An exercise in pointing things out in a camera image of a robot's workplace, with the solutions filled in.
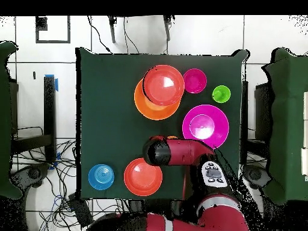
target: blue cable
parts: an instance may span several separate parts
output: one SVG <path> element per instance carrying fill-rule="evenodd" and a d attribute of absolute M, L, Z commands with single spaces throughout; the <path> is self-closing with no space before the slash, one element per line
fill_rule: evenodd
<path fill-rule="evenodd" d="M 58 201 L 59 199 L 62 199 L 62 196 L 61 196 L 61 195 L 57 195 L 57 196 L 55 197 L 55 199 L 54 199 L 54 204 L 53 204 L 52 207 L 51 207 L 51 211 L 52 211 L 52 212 L 54 211 L 54 206 L 55 206 L 55 205 L 58 206 L 57 201 Z M 44 226 L 44 228 L 43 228 L 42 231 L 45 231 L 46 228 L 47 228 L 47 223 L 45 222 L 45 226 Z"/>

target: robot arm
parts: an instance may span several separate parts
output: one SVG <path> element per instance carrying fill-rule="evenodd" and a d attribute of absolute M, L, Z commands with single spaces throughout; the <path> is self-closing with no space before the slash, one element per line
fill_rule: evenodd
<path fill-rule="evenodd" d="M 249 231 L 239 202 L 209 146 L 196 140 L 157 136 L 144 145 L 143 156 L 150 165 L 190 165 L 198 226 L 174 220 L 173 230 Z"/>
<path fill-rule="evenodd" d="M 232 192 L 215 152 L 201 141 L 152 137 L 143 147 L 143 156 L 150 165 L 189 165 L 193 189 L 195 224 L 170 221 L 163 215 L 114 215 L 116 231 L 249 231 L 239 203 Z M 106 228 L 106 220 L 96 229 Z"/>

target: blue bowl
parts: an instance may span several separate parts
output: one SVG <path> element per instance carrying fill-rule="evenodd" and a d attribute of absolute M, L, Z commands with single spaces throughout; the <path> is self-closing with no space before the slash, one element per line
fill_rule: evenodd
<path fill-rule="evenodd" d="M 109 165 L 99 164 L 91 168 L 88 179 L 94 189 L 101 191 L 113 184 L 114 173 Z"/>

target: blue tape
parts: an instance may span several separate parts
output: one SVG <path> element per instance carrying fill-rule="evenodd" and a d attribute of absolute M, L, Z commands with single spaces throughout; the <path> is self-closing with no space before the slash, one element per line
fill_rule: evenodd
<path fill-rule="evenodd" d="M 55 90 L 59 91 L 59 88 L 58 88 L 58 78 L 55 79 Z"/>
<path fill-rule="evenodd" d="M 61 152 L 57 153 L 56 159 L 59 159 L 59 160 L 61 159 Z M 58 164 L 59 164 L 59 162 L 54 162 L 53 165 L 51 167 L 49 167 L 49 170 L 54 170 L 55 169 L 54 166 L 57 167 Z"/>

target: small green bowl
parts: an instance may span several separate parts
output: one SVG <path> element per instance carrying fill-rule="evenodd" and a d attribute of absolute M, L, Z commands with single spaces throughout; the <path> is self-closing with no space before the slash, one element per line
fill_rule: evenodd
<path fill-rule="evenodd" d="M 217 86 L 212 93 L 212 98 L 217 103 L 226 103 L 230 96 L 231 91 L 224 85 Z"/>

